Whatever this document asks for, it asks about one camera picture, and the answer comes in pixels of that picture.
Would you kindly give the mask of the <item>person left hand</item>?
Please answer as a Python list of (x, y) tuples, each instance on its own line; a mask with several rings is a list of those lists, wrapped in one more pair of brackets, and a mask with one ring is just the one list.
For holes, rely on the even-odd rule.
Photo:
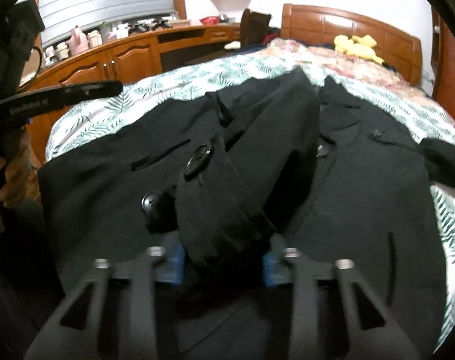
[(10, 159), (0, 158), (0, 171), (5, 170), (5, 184), (0, 189), (0, 202), (6, 208), (14, 208), (26, 196), (31, 167), (31, 137), (23, 128), (18, 141), (17, 153)]

